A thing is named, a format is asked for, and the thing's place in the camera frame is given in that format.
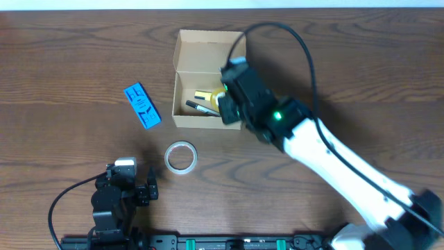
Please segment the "small yellow tape roll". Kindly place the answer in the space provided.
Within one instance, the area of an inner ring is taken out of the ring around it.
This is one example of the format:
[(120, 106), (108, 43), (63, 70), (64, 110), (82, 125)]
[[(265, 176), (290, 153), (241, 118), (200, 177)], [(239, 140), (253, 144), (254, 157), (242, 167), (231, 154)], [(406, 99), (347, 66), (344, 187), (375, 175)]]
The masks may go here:
[(225, 92), (225, 88), (218, 88), (211, 93), (210, 102), (217, 112), (219, 112), (219, 99), (225, 96)]

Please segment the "large clear tape roll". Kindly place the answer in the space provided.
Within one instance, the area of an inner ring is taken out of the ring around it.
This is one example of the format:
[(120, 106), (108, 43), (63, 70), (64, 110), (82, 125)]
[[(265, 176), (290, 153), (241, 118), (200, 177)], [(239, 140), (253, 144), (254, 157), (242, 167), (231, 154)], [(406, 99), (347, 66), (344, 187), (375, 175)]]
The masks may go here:
[(198, 152), (190, 142), (177, 141), (165, 151), (164, 162), (166, 168), (173, 174), (189, 174), (198, 165)]

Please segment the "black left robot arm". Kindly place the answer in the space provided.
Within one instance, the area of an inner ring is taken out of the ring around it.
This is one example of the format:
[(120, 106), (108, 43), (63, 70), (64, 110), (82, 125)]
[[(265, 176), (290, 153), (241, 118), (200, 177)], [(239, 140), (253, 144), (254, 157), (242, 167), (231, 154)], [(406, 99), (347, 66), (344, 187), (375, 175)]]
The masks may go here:
[(92, 195), (95, 227), (87, 236), (88, 249), (149, 249), (147, 237), (133, 220), (138, 207), (158, 199), (155, 172), (148, 171), (146, 182), (136, 184), (135, 167), (109, 164), (95, 181)]

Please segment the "black and white marker pen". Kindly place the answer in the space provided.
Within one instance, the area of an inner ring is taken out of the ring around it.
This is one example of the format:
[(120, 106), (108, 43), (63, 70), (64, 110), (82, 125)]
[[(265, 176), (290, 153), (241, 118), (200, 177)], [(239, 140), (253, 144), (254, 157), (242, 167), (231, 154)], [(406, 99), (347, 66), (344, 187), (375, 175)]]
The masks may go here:
[(219, 117), (220, 116), (220, 114), (218, 112), (216, 112), (216, 111), (214, 111), (214, 110), (212, 110), (210, 108), (206, 108), (205, 106), (199, 105), (196, 102), (193, 102), (193, 101), (190, 101), (190, 100), (186, 101), (186, 105), (191, 107), (191, 108), (193, 108), (193, 109), (195, 109), (195, 110), (198, 110), (198, 111), (200, 111), (202, 113), (205, 113), (207, 115), (211, 115), (211, 116), (214, 116), (214, 117)]

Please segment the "yellow and black marker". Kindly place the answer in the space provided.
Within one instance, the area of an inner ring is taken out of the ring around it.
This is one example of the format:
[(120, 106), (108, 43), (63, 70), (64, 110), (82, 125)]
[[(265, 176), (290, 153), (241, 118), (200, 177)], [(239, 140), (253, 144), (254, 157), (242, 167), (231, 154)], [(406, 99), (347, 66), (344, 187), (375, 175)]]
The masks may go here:
[(194, 98), (204, 100), (204, 101), (211, 101), (212, 100), (212, 93), (196, 90), (194, 92)]

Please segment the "blue plastic tape dispenser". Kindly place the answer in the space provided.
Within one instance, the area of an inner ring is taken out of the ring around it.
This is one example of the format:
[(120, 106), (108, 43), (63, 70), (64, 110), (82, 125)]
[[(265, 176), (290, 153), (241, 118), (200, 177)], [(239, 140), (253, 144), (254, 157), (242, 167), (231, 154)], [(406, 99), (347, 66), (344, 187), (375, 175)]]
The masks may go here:
[(140, 82), (127, 87), (124, 94), (146, 130), (162, 122), (157, 108)]

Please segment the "open cardboard box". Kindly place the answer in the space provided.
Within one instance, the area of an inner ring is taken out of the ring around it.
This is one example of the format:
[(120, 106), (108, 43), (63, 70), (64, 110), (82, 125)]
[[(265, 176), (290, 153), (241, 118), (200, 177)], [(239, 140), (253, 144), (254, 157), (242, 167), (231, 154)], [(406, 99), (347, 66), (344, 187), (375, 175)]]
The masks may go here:
[(236, 31), (181, 29), (173, 55), (176, 71), (172, 118), (178, 128), (213, 128), (239, 130), (241, 122), (225, 125), (220, 117), (205, 114), (186, 104), (193, 101), (215, 110), (210, 101), (197, 99), (196, 91), (217, 92), (223, 88), (220, 68), (226, 64)]

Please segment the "black mounting rail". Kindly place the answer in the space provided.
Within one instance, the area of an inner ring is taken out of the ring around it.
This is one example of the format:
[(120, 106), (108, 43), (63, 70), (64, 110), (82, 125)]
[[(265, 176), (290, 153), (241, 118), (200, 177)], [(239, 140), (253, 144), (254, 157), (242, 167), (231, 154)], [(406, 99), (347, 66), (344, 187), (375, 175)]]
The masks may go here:
[(146, 240), (125, 246), (122, 243), (100, 243), (97, 237), (65, 237), (63, 249), (147, 249), (147, 250), (328, 250), (331, 247), (320, 235), (178, 237), (151, 235)]

